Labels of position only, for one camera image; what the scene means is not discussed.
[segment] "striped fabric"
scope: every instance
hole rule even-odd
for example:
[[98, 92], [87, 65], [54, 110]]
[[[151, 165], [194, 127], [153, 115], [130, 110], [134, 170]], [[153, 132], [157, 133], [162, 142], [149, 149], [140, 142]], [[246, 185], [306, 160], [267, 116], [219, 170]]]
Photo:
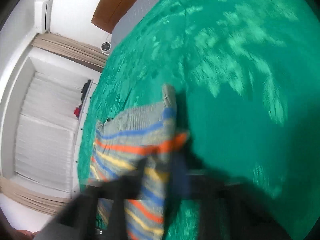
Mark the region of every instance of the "striped fabric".
[[[136, 169], [147, 157], [140, 200], [125, 203], [129, 238], [160, 240], [164, 233], [164, 200], [170, 154], [183, 146], [186, 133], [176, 134], [175, 91], [163, 86], [163, 100], [121, 112], [111, 122], [97, 123], [90, 178], [111, 181]], [[112, 201], [99, 201], [105, 224]]]

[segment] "white wall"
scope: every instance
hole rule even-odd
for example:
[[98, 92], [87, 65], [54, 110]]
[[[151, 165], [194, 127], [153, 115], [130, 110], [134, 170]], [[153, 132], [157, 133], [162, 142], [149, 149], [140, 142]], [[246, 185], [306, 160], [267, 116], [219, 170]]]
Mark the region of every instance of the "white wall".
[[20, 0], [0, 31], [0, 100], [17, 60], [35, 36], [35, 0]]
[[108, 33], [91, 23], [100, 0], [53, 0], [51, 33], [84, 42], [96, 47], [106, 40]]
[[51, 219], [50, 215], [27, 208], [3, 194], [0, 194], [0, 206], [10, 225], [17, 230], [37, 232]]

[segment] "bed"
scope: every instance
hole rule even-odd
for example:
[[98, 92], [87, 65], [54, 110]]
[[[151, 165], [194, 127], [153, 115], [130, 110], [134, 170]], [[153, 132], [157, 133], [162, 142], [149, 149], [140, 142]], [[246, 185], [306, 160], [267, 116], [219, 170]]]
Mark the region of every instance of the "bed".
[[[118, 44], [90, 102], [80, 181], [96, 121], [159, 101], [169, 83], [190, 155], [224, 180], [258, 189], [291, 238], [302, 240], [320, 215], [316, 15], [305, 0], [159, 0], [137, 15], [145, 2], [134, 2], [112, 29]], [[196, 203], [182, 202], [166, 238], [194, 239], [196, 218]]]
[[100, 0], [92, 23], [112, 33], [110, 53], [157, 2], [159, 0]]

